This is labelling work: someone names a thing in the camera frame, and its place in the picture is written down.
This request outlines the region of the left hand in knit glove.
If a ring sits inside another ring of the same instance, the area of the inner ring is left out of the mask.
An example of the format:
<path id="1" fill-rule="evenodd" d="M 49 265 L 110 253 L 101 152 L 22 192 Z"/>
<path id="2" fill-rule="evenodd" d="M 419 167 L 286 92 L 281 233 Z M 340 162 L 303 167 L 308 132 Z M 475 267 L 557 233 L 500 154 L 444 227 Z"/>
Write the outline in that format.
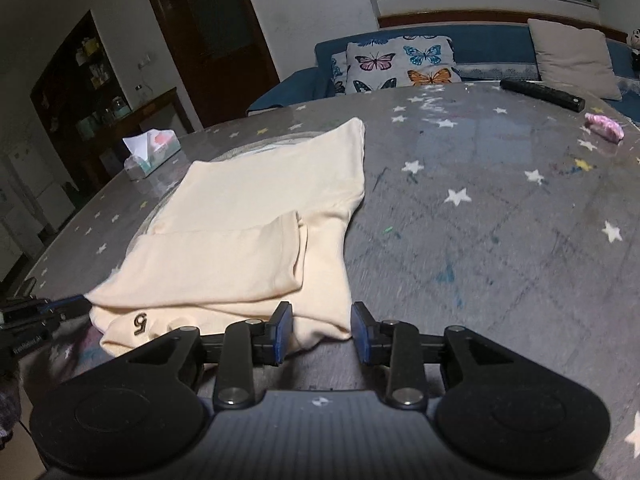
<path id="1" fill-rule="evenodd" d="M 15 380 L 2 382 L 0 388 L 0 436 L 2 439 L 12 434 L 21 416 L 20 384 Z"/>

